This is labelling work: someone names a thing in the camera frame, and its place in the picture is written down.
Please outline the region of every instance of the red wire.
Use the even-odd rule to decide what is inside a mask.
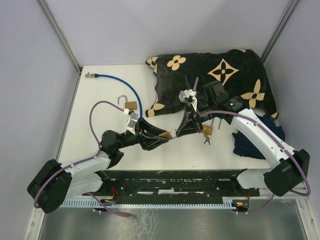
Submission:
[[[115,187],[113,186],[113,187],[111,187],[112,188],[112,191],[113,191],[113,195],[112,195],[112,200],[114,200],[115,199],[115,194],[117,194],[117,196],[118,196],[118,198],[116,199],[116,201],[115,201],[115,203],[114,204],[117,204],[118,203],[118,201],[119,201],[119,199],[120,199],[120,197],[119,197],[119,193],[116,191],[116,189],[115,189]]]
[[[247,201],[250,199],[250,189],[248,189],[248,197],[246,198]]]

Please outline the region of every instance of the gold flower pattern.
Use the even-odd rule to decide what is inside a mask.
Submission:
[[[156,98],[154,104],[151,106],[151,108],[148,110],[148,117],[153,117],[155,115],[155,110],[163,109],[165,105],[158,103],[158,98]]]
[[[158,70],[158,64],[155,65],[155,68],[154,68],[153,72],[154,72],[155,74],[157,74],[157,70]]]
[[[215,79],[222,83],[222,86],[224,86],[228,79],[238,71],[238,69],[232,67],[222,58],[219,65],[216,66],[215,69],[208,72],[208,74],[213,76]]]
[[[276,111],[274,114],[271,115],[271,117],[272,117],[273,119],[275,119],[276,117],[278,117],[278,112]]]
[[[172,68],[173,71],[177,70],[180,67],[180,64],[183,64],[187,59],[185,57],[181,57],[180,55],[176,55],[172,60],[168,61],[167,67]]]
[[[247,92],[241,95],[243,99],[249,100],[250,108],[256,107],[257,100],[262,101],[264,99],[265,93],[260,92],[260,88],[261,88],[261,82],[260,82],[260,79],[258,79],[254,85],[253,92]]]
[[[158,56],[154,56],[154,57],[151,57],[149,58],[146,62],[149,64],[149,66],[151,68],[156,68],[157,67],[157,64],[156,64],[156,60],[158,59],[159,57]]]

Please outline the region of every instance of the blue cable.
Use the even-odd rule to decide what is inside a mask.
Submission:
[[[125,85],[127,85],[135,94],[136,98],[138,99],[138,103],[139,103],[139,108],[140,108],[140,117],[142,118],[143,116],[143,111],[142,111],[142,104],[141,104],[141,100],[140,100],[140,97],[138,95],[138,93],[136,92],[136,90],[129,84],[127,83],[126,81],[116,77],[116,76],[111,76],[111,75],[104,75],[104,74],[98,74],[98,77],[104,77],[104,78],[110,78],[110,79],[115,79],[115,80],[118,80],[122,83],[124,83]]]

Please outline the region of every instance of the white table surface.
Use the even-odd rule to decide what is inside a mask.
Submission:
[[[131,84],[140,96],[143,115],[156,99],[154,90],[156,77],[153,69],[144,64],[95,65],[85,66],[72,107],[59,162],[83,159],[98,150],[89,127],[89,113],[92,106],[101,100],[117,104],[120,95],[129,101],[137,101],[134,93],[123,83],[114,79],[99,77],[85,78],[85,74],[113,75]],[[124,108],[122,98],[120,107]],[[178,128],[183,111],[145,119],[152,125],[165,130]],[[108,104],[96,107],[92,123],[95,133],[101,139],[106,130],[119,133],[126,131],[127,117]],[[236,129],[224,120],[218,130],[219,119],[213,123],[211,145],[204,144],[205,137],[191,134],[176,138],[152,151],[142,150],[139,144],[121,149],[124,157],[113,170],[227,170],[227,169],[264,169],[269,168],[266,160],[240,157],[233,153]]]

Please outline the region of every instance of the dark blue cloth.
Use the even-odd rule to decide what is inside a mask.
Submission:
[[[277,135],[282,141],[285,142],[285,132],[281,126],[276,126],[274,119],[268,115],[263,117],[258,116],[258,118],[272,131]],[[246,138],[242,132],[232,133],[234,137],[234,149],[233,153],[241,157],[250,157],[254,159],[266,159],[262,153]]]

